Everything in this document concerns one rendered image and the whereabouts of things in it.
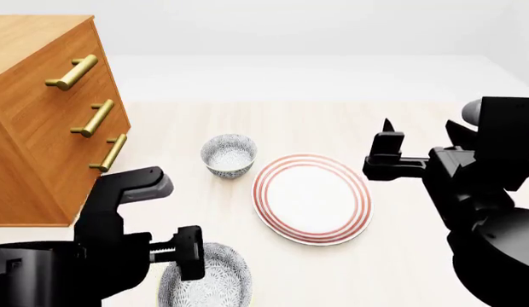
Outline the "small patterned grey-white bowl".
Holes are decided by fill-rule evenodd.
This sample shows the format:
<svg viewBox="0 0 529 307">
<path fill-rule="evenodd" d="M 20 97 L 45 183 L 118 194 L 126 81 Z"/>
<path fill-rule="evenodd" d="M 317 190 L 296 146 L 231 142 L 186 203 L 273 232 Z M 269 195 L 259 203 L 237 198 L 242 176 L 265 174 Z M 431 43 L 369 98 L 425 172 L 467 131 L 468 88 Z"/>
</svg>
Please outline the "small patterned grey-white bowl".
<svg viewBox="0 0 529 307">
<path fill-rule="evenodd" d="M 257 152 L 257 145 L 250 137 L 226 134 L 215 136 L 204 143 L 201 160 L 214 176 L 235 179 L 250 170 Z"/>
</svg>

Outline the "wooden drawer cabinet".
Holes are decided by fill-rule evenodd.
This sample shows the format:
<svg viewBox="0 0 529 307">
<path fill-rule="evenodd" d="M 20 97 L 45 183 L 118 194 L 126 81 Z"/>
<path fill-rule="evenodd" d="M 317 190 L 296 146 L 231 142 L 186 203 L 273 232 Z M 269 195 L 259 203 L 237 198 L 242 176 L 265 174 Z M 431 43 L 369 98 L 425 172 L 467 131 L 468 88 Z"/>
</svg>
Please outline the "wooden drawer cabinet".
<svg viewBox="0 0 529 307">
<path fill-rule="evenodd" d="M 98 62 L 71 89 L 45 85 L 87 55 Z M 70 132 L 107 99 L 114 107 L 92 137 Z M 103 174 L 89 164 L 130 127 L 92 16 L 0 14 L 0 227 L 72 224 Z"/>
</svg>

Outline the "white plate with red rings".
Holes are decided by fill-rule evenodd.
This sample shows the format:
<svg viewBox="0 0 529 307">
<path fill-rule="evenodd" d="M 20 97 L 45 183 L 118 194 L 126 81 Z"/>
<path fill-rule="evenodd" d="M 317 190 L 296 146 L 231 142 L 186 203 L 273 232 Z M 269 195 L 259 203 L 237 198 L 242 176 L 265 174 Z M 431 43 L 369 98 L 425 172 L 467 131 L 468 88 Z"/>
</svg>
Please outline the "white plate with red rings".
<svg viewBox="0 0 529 307">
<path fill-rule="evenodd" d="M 250 193 L 259 219 L 302 245 L 353 240 L 374 214 L 366 182 L 344 163 L 315 153 L 272 160 L 256 173 Z"/>
</svg>

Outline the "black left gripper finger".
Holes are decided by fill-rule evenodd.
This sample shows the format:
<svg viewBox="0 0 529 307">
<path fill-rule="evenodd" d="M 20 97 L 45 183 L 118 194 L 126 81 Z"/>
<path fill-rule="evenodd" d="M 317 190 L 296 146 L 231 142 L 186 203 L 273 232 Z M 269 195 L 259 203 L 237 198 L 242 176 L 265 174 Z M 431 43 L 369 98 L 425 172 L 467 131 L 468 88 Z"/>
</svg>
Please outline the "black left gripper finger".
<svg viewBox="0 0 529 307">
<path fill-rule="evenodd" d="M 175 263 L 181 281 L 198 281 L 205 276 L 205 253 L 199 226 L 181 227 L 174 235 Z"/>
</svg>

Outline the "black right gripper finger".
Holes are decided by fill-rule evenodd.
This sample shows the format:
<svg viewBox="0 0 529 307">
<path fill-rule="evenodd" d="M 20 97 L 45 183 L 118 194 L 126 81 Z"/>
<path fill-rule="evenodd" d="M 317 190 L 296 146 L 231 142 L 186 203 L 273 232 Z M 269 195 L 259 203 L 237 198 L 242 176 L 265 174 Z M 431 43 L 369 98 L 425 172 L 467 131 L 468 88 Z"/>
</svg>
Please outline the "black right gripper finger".
<svg viewBox="0 0 529 307">
<path fill-rule="evenodd" d="M 404 140 L 404 133 L 395 131 L 392 122 L 384 119 L 382 131 L 378 132 L 372 143 L 372 155 L 401 155 L 401 145 Z"/>
<path fill-rule="evenodd" d="M 476 149 L 477 132 L 469 128 L 448 120 L 445 129 L 454 147 L 461 149 Z"/>
</svg>

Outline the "large patterned grey-white bowl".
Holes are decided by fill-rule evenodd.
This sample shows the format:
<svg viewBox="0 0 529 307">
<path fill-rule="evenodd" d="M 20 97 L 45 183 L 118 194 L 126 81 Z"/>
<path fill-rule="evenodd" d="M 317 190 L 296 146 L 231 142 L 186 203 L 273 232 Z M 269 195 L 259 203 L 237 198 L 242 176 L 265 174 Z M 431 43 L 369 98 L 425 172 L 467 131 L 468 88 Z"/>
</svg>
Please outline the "large patterned grey-white bowl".
<svg viewBox="0 0 529 307">
<path fill-rule="evenodd" d="M 244 258 L 232 247 L 206 242 L 205 276 L 181 281 L 176 263 L 160 279 L 158 307 L 250 307 L 253 281 Z"/>
</svg>

